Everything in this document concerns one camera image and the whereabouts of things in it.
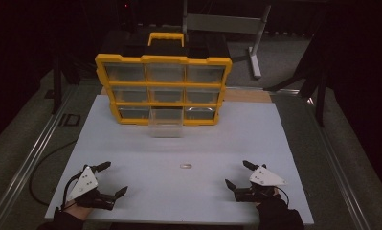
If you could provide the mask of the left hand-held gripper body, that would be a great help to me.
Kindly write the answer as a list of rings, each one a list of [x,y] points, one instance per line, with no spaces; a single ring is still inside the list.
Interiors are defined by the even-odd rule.
[[[65,187],[65,201],[74,201],[78,206],[86,208],[112,210],[115,201],[112,195],[104,195],[98,191],[98,180],[91,166],[85,165],[83,170],[74,175]]]

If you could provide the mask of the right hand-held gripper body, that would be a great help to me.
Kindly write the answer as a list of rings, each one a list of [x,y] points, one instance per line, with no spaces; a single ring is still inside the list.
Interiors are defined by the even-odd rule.
[[[272,197],[274,188],[286,184],[283,178],[269,171],[265,164],[259,165],[259,168],[252,172],[249,177],[251,186],[234,190],[237,202],[262,202]]]

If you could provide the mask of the clear plastic drawer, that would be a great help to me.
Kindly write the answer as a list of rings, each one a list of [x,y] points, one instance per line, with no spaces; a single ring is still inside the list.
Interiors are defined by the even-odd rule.
[[[148,117],[148,128],[154,138],[180,138],[183,110],[176,107],[152,107]]]

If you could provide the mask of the yellow black drawer cabinet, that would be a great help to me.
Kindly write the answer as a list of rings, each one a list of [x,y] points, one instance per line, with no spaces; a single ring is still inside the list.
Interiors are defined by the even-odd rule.
[[[215,125],[232,60],[220,34],[110,32],[95,58],[120,124]]]

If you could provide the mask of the person's left hand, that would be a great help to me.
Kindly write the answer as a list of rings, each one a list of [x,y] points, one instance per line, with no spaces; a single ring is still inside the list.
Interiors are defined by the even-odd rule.
[[[89,215],[93,212],[93,209],[78,206],[76,203],[71,203],[67,205],[65,212],[74,216],[77,219],[87,220]]]

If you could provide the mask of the wooden board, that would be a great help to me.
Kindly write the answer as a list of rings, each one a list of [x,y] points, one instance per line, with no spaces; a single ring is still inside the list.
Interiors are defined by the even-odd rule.
[[[271,103],[270,95],[262,90],[227,89],[224,100],[226,102]]]

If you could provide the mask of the black metal stand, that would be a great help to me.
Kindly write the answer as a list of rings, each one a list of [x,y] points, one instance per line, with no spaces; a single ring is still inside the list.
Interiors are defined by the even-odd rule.
[[[53,55],[53,114],[56,114],[62,104],[62,79],[59,54]]]
[[[264,90],[277,92],[292,83],[304,80],[298,95],[301,98],[309,99],[314,93],[317,93],[317,96],[315,97],[315,119],[318,125],[323,127],[326,79],[326,67],[324,64],[324,57],[320,50],[319,36],[314,34],[293,75],[280,83],[265,87]]]

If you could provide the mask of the grey metal stand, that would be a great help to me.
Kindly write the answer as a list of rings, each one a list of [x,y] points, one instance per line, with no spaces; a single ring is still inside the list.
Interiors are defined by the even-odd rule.
[[[266,4],[260,18],[189,13],[188,0],[183,0],[182,32],[186,34],[189,30],[193,30],[254,35],[254,45],[248,48],[248,52],[253,76],[259,79],[261,71],[258,63],[258,46],[270,11],[271,6]]]

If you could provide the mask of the black floor bracket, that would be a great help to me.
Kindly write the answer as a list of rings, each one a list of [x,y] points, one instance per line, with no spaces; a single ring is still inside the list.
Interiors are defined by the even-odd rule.
[[[80,123],[80,119],[81,116],[79,114],[64,113],[58,125],[60,127],[77,127]]]

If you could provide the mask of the aluminium floor rail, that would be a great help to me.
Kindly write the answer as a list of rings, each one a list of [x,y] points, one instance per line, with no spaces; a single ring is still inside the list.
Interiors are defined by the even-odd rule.
[[[52,114],[46,123],[45,127],[40,132],[40,135],[34,142],[32,149],[26,156],[25,160],[21,164],[20,168],[16,171],[13,176],[8,188],[3,193],[0,198],[0,226],[6,220],[14,202],[17,200],[19,194],[23,190],[25,184],[27,183],[32,171],[37,164],[39,157],[45,150],[48,142],[50,141],[54,131],[56,130],[57,124],[61,119],[61,116],[65,110],[65,107],[70,101],[70,98],[76,93],[77,86],[67,86],[66,90],[61,97],[61,104],[58,106],[57,112]]]
[[[320,135],[320,139],[326,149],[326,159],[331,172],[334,176],[337,186],[339,187],[342,198],[348,208],[350,217],[354,223],[356,230],[370,230],[369,223],[365,217],[362,208],[359,205],[356,194],[351,188],[348,178],[340,164],[335,150],[333,149],[325,129],[319,125],[315,117],[315,103],[311,98],[303,99],[306,111],[310,116],[310,123],[315,126]]]

